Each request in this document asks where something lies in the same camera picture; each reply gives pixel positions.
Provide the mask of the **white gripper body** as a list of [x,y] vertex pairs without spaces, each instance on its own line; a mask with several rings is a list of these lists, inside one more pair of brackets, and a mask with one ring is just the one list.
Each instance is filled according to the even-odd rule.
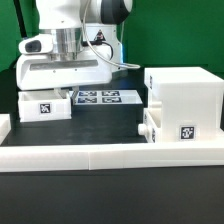
[[49,54],[21,55],[16,66],[21,90],[104,84],[111,79],[110,65],[91,52],[81,52],[72,61],[53,61]]

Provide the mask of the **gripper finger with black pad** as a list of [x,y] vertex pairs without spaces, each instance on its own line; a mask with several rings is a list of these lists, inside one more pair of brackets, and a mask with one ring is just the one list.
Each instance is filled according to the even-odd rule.
[[72,87],[72,99],[75,99],[79,92],[79,86]]
[[63,91],[60,88],[55,88],[54,89],[54,93],[55,93],[56,96],[58,96],[60,98],[63,98],[64,97]]

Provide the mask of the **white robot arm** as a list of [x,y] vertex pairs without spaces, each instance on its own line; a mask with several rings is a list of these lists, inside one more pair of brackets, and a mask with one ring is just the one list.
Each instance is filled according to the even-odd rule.
[[16,82],[22,91],[104,84],[115,67],[134,64],[113,60],[109,48],[93,44],[89,23],[118,25],[133,0],[36,0],[40,33],[20,42]]

